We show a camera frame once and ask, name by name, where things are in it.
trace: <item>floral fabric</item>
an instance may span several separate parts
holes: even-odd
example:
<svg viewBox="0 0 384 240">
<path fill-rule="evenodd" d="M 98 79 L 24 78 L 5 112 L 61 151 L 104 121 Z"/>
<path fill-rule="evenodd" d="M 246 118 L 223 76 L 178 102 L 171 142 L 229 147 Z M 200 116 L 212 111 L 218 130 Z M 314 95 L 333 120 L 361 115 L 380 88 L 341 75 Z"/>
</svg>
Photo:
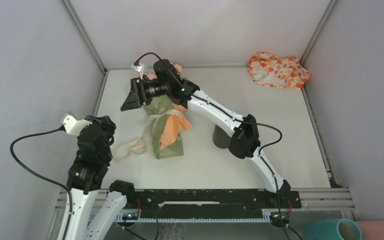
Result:
<svg viewBox="0 0 384 240">
<path fill-rule="evenodd" d="M 297 90 L 303 87 L 311 74 L 300 65 L 296 57 L 281 58 L 262 51 L 249 60 L 248 72 L 256 84 Z"/>
</svg>

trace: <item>green cloth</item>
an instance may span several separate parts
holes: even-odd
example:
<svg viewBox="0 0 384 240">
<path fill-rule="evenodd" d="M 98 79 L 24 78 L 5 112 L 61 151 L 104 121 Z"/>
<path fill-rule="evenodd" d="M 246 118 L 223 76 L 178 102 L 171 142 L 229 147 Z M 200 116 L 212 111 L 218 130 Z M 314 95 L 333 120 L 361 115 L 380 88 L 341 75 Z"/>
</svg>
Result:
<svg viewBox="0 0 384 240">
<path fill-rule="evenodd" d="M 168 110 L 175 109 L 173 102 L 166 95 L 154 97 L 151 104 L 143 106 L 148 115 L 161 115 Z M 164 128 L 166 128 L 167 120 L 171 115 L 163 115 L 156 118 L 150 126 L 151 142 L 153 153 L 156 159 L 168 159 L 178 156 L 183 156 L 182 138 L 178 135 L 174 143 L 160 149 L 160 139 L 163 135 Z"/>
</svg>

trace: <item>dark gray cylinder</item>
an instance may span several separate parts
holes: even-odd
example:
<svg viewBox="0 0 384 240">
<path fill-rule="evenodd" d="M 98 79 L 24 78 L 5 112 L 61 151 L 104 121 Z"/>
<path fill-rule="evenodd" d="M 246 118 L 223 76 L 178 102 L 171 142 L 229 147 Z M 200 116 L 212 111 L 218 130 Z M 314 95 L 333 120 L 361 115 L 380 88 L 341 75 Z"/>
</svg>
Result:
<svg viewBox="0 0 384 240">
<path fill-rule="evenodd" d="M 221 149 L 227 149 L 231 142 L 231 137 L 216 124 L 212 134 L 212 142 Z"/>
</svg>

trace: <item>pink cylinder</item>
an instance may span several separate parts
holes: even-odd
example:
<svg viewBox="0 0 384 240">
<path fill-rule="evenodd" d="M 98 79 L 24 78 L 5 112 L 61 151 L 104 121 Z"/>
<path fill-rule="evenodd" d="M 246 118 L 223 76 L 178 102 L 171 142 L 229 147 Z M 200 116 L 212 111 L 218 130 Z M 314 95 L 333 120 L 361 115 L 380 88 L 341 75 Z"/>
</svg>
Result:
<svg viewBox="0 0 384 240">
<path fill-rule="evenodd" d="M 362 240 L 384 240 L 384 221 L 357 221 Z"/>
</svg>

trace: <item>teal cylinder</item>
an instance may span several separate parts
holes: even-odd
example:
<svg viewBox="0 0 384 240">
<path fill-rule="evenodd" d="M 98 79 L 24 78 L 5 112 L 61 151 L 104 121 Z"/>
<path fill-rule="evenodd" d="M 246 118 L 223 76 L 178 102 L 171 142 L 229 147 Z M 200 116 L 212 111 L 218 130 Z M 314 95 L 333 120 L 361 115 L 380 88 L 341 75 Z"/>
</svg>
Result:
<svg viewBox="0 0 384 240">
<path fill-rule="evenodd" d="M 306 240 L 362 240 L 362 231 L 350 219 L 326 219 L 307 224 L 304 236 Z"/>
</svg>

